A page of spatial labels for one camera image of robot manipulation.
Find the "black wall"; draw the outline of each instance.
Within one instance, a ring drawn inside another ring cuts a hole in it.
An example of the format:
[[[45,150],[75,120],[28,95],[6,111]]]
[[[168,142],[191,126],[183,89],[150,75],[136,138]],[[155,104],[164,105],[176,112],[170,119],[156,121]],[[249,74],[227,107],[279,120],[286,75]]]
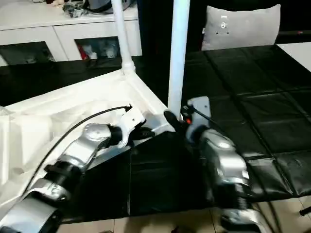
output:
[[[311,8],[307,0],[191,0],[187,51],[198,51],[207,5],[229,11],[255,10],[281,4],[280,31],[311,30]],[[144,57],[168,57],[171,50],[173,0],[138,0],[139,24]]]

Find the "white shelf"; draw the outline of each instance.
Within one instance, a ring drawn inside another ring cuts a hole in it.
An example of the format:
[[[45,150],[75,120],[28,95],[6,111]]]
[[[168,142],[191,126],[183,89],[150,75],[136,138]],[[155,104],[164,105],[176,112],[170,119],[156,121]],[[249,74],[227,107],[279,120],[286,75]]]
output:
[[[124,11],[125,20],[138,20],[137,5]],[[56,26],[67,24],[113,22],[113,14],[86,15],[70,18],[62,6],[33,3],[31,0],[0,0],[0,31],[20,28]]]

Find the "glass cabinet door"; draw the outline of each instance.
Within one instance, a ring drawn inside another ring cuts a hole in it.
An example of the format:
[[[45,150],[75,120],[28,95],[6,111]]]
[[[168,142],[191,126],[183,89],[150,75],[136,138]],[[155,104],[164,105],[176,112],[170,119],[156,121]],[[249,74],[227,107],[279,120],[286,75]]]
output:
[[[108,61],[111,58],[120,57],[120,47],[117,36],[76,39],[75,43],[82,60],[101,59]]]
[[[7,65],[55,61],[45,42],[1,45],[0,55]]]

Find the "white metal pole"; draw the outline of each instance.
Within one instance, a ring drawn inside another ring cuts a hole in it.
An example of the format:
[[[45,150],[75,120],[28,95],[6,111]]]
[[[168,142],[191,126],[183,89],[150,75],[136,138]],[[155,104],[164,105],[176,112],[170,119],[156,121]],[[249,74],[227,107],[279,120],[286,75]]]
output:
[[[179,117],[183,89],[190,0],[174,0],[169,109]]]
[[[135,72],[135,65],[130,54],[128,40],[127,40],[122,2],[121,0],[112,0],[111,3],[112,3],[113,14],[115,17],[115,23],[116,23],[116,27],[118,31],[118,39],[119,39],[119,45],[120,45],[120,51],[121,51],[121,57],[122,57],[122,70],[124,72],[127,72],[127,71]]]

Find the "white table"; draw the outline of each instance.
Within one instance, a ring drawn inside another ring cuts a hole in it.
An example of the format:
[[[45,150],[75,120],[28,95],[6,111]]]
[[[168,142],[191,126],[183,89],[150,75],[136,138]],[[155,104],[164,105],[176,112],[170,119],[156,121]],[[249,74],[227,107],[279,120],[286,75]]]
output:
[[[278,46],[311,71],[311,42],[282,44]]]

